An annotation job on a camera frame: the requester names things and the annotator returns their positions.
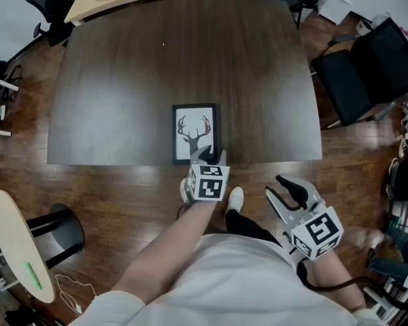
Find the framed picture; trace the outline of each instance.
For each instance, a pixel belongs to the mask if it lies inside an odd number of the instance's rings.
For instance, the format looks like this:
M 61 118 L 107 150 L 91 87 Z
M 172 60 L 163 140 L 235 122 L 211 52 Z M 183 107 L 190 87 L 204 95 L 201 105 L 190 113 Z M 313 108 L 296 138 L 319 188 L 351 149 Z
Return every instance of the framed picture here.
M 218 155 L 218 127 L 216 104 L 174 105 L 172 119 L 174 164 L 189 164 L 190 156 L 198 149 L 210 145 L 203 159 L 215 162 Z

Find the chair base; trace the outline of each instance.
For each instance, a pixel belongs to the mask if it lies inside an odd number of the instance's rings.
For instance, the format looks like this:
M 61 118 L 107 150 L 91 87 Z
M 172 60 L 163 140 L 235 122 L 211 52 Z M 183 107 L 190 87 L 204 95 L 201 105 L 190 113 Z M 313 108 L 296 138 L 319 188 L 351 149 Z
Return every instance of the chair base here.
M 49 213 L 57 213 L 61 210 L 69 209 L 64 204 L 55 204 L 50 208 Z M 80 225 L 77 217 L 72 213 L 71 216 L 64 218 L 60 225 L 52 231 L 52 235 L 57 243 L 67 250 L 74 245 L 79 245 L 83 249 L 84 246 L 84 232 L 82 225 Z
M 71 35 L 73 28 L 74 26 L 72 23 L 65 24 L 64 22 L 53 22 L 46 33 L 50 47 L 67 40 Z
M 386 115 L 389 114 L 389 112 L 391 112 L 391 110 L 393 110 L 396 107 L 396 102 L 392 101 L 391 103 L 388 103 L 382 110 L 379 110 L 377 113 L 367 116 L 366 118 L 363 118 L 362 120 L 356 120 L 354 123 L 349 124 L 357 124 L 357 123 L 362 123 L 362 122 L 378 122 L 380 120 L 382 120 Z M 321 128 L 321 130 L 328 130 L 328 129 L 332 129 L 332 128 L 337 128 L 342 126 L 340 120 L 335 121 L 332 124 L 329 124 L 326 127 Z
M 14 84 L 15 81 L 21 80 L 22 77 L 21 77 L 20 75 L 14 77 L 15 71 L 16 71 L 17 69 L 21 69 L 21 65 L 16 65 L 16 66 L 12 69 L 12 72 L 10 73 L 9 76 L 6 77 L 6 75 L 5 75 L 5 77 L 3 78 L 3 81 L 4 81 L 4 82 L 7 82 L 7 83 L 9 83 L 9 84 Z M 12 91 L 11 94 L 10 94 L 10 89 L 9 89 L 9 88 L 4 88 L 3 86 L 0 86 L 0 89 L 2 89 L 2 88 L 3 88 L 3 92 L 1 93 L 1 98 L 0 98 L 0 100 L 2 100 L 2 101 L 11 101 L 12 103 L 15 102 L 16 96 L 17 96 L 17 92 L 16 92 L 16 91 Z

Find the chair leg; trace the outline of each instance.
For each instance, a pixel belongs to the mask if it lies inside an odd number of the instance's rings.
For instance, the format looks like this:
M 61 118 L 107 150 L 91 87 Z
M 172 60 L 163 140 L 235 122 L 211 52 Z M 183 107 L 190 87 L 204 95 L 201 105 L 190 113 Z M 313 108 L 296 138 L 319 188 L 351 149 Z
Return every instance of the chair leg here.
M 16 66 L 12 69 L 10 75 L 9 75 L 8 77 L 6 77 L 6 80 L 5 80 L 5 81 L 6 81 L 7 83 L 12 83 L 12 82 L 14 82 L 14 81 L 16 81 L 16 80 L 18 79 L 18 77 L 12 78 L 12 76 L 14 76 L 15 70 L 16 70 L 16 69 L 19 69 L 19 68 L 21 68 L 21 65 L 16 65 Z
M 340 120 L 337 120 L 334 123 L 330 124 L 329 126 L 326 126 L 325 128 L 322 128 L 322 130 L 328 130 L 328 129 L 335 128 L 335 127 L 338 127 L 338 126 L 341 126 Z
M 386 115 L 391 112 L 396 107 L 396 102 L 392 101 L 391 103 L 388 103 L 387 106 L 385 106 L 381 111 L 377 112 L 375 115 L 370 115 L 369 117 L 366 117 L 364 120 L 366 122 L 371 122 L 371 121 L 380 121 L 382 120 Z
M 302 9 L 300 9 L 298 12 L 298 18 L 296 20 L 296 29 L 299 29 L 299 25 L 301 24 L 301 14 L 302 14 Z
M 11 103 L 15 103 L 17 95 L 18 95 L 18 92 L 12 92 L 12 93 L 9 95 L 9 101 L 10 101 Z
M 9 101 L 9 88 L 3 89 L 3 92 L 1 93 L 1 100 L 5 102 Z
M 321 57 L 321 56 L 323 56 L 323 55 L 326 53 L 326 51 L 329 50 L 329 47 L 330 47 L 330 46 L 327 46 L 327 47 L 319 54 L 318 58 Z
M 9 89 L 11 89 L 11 90 L 18 90 L 18 87 L 17 87 L 17 86 L 14 86 L 14 85 L 12 85 L 12 84 L 9 84 L 9 83 L 4 82 L 4 81 L 1 81 L 1 80 L 0 80 L 0 86 L 9 88 Z

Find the white sneaker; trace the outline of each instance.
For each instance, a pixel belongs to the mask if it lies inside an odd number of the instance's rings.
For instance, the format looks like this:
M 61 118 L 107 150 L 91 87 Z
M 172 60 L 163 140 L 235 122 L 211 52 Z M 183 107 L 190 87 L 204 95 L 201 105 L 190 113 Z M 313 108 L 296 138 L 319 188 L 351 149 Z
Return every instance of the white sneaker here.
M 398 164 L 397 158 L 393 158 L 390 165 L 388 166 L 388 176 L 391 176 L 392 169 L 395 164 Z
M 405 157 L 407 150 L 408 150 L 407 140 L 405 138 L 402 138 L 401 144 L 399 145 L 399 153 L 398 153 L 398 156 L 400 159 Z
M 367 235 L 366 246 L 370 249 L 375 250 L 379 243 L 383 242 L 386 238 L 386 235 L 380 230 L 372 230 Z
M 240 187 L 236 187 L 233 191 L 231 191 L 225 213 L 227 213 L 231 209 L 234 209 L 238 213 L 240 213 L 240 209 L 242 209 L 243 205 L 243 198 L 243 190 Z
M 2 106 L 0 106 L 0 108 L 1 108 L 1 111 L 0 111 L 0 120 L 4 120 L 5 119 L 5 112 L 6 112 L 6 106 L 5 105 L 2 105 Z
M 182 182 L 180 183 L 180 194 L 182 195 L 183 203 L 187 203 L 189 201 L 188 194 L 186 191 L 186 181 L 187 181 L 187 178 L 184 178 L 182 179 Z

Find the person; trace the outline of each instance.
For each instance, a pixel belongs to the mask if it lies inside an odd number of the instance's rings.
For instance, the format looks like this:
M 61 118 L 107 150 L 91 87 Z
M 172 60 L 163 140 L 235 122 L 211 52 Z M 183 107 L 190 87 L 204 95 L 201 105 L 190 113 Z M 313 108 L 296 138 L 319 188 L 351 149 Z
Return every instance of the person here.
M 408 161 L 394 158 L 388 167 L 386 193 L 389 199 L 408 200 Z
M 242 205 L 236 187 L 224 215 L 227 233 L 202 236 L 216 202 L 193 204 L 71 325 L 385 325 L 356 285 L 335 291 L 333 300 L 304 287 L 288 252 L 240 215 Z M 318 286 L 351 279 L 333 251 L 311 262 L 311 271 Z
M 373 230 L 369 236 L 367 268 L 403 285 L 408 276 L 408 233 L 390 225 L 386 233 Z

